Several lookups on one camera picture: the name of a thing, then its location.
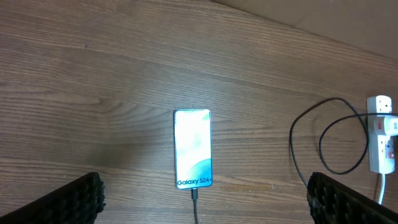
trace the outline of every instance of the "black object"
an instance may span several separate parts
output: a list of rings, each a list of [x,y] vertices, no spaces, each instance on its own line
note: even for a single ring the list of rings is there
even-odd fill
[[[398,223],[395,212],[319,172],[308,181],[307,199],[315,224]]]
[[[2,224],[92,224],[104,209],[104,183],[90,172],[0,218]]]

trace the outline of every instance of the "power outlet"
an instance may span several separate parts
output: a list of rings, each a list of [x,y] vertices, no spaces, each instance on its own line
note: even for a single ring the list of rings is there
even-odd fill
[[[368,98],[368,113],[391,113],[392,100],[388,96]],[[368,116],[369,168],[373,172],[389,174],[395,170],[394,143],[390,136],[377,135],[374,121],[378,116]]]

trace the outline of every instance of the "phone screen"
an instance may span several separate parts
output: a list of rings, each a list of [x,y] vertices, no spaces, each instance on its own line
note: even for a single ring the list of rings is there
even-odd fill
[[[210,186],[213,183],[210,111],[175,111],[174,142],[177,188]]]

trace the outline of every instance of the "wooden table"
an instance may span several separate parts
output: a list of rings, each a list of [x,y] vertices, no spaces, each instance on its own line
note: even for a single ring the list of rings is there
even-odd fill
[[[96,223],[193,223],[175,188],[173,111],[213,113],[214,184],[200,223],[313,223],[288,148],[292,121],[339,96],[398,105],[398,62],[206,0],[0,1],[0,215],[89,171],[106,208]],[[326,171],[318,137],[351,111],[332,102],[297,125],[298,164],[377,196],[368,158]],[[336,170],[360,157],[355,119],[325,137]],[[398,212],[396,174],[384,205]]]

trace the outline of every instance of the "black cable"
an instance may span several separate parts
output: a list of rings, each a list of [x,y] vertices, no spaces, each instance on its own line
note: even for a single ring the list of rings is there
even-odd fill
[[[300,176],[301,180],[303,181],[303,183],[304,183],[304,185],[305,185],[306,187],[308,187],[308,185],[307,185],[307,183],[306,183],[306,181],[305,181],[303,175],[302,175],[301,172],[300,172],[300,169],[299,169],[299,167],[298,167],[298,165],[297,165],[296,157],[295,157],[295,155],[294,155],[294,149],[293,149],[293,130],[294,130],[294,126],[295,126],[296,123],[299,121],[299,119],[302,118],[304,115],[306,115],[308,112],[310,112],[311,110],[313,110],[313,109],[317,108],[318,106],[320,106],[320,105],[322,105],[322,104],[324,104],[324,103],[326,103],[326,102],[329,102],[329,101],[331,101],[331,100],[340,100],[340,101],[344,102],[344,103],[345,103],[347,106],[349,106],[349,108],[355,113],[355,114],[353,114],[353,115],[345,116],[345,117],[343,117],[343,118],[337,119],[337,120],[334,121],[333,123],[329,124],[329,126],[326,127],[326,129],[322,132],[321,137],[319,138],[319,155],[320,155],[320,159],[321,159],[323,165],[326,167],[326,169],[327,169],[328,171],[330,171],[332,174],[338,174],[338,175],[348,174],[349,172],[355,170],[355,168],[357,168],[357,166],[359,166],[360,163],[361,163],[361,162],[363,161],[363,159],[365,158],[366,153],[367,153],[367,151],[368,151],[368,146],[369,146],[369,131],[368,131],[368,127],[365,125],[365,123],[364,123],[364,121],[363,121],[363,119],[362,119],[362,116],[374,116],[374,115],[396,115],[396,116],[398,116],[398,113],[364,113],[364,114],[359,114],[359,113],[356,111],[356,109],[355,109],[350,103],[348,103],[346,100],[344,100],[344,99],[342,99],[342,98],[329,98],[329,99],[323,100],[323,101],[321,101],[321,102],[319,102],[319,103],[313,105],[313,106],[310,107],[308,110],[304,111],[302,114],[300,114],[300,116],[298,116],[298,117],[296,118],[296,120],[294,120],[294,122],[293,122],[293,124],[292,124],[292,127],[290,127],[289,147],[290,147],[290,151],[292,152],[292,157],[293,157],[294,165],[296,166],[298,175]],[[332,170],[331,168],[328,167],[328,165],[326,164],[325,159],[323,158],[323,153],[322,153],[322,139],[323,139],[323,137],[325,136],[326,132],[327,132],[333,125],[335,125],[336,123],[338,123],[338,122],[340,122],[340,121],[342,121],[342,120],[345,120],[345,119],[348,119],[348,118],[355,118],[355,117],[357,117],[357,118],[359,119],[359,122],[361,122],[362,127],[363,127],[364,132],[365,132],[365,135],[366,135],[365,150],[364,150],[362,156],[359,158],[358,162],[357,162],[352,168],[350,168],[350,169],[348,169],[348,170],[346,170],[346,171],[344,171],[344,172],[336,172],[336,171],[334,171],[334,170]]]
[[[193,200],[193,214],[195,216],[195,224],[199,224],[198,210],[197,210],[198,189],[192,189],[192,200]]]

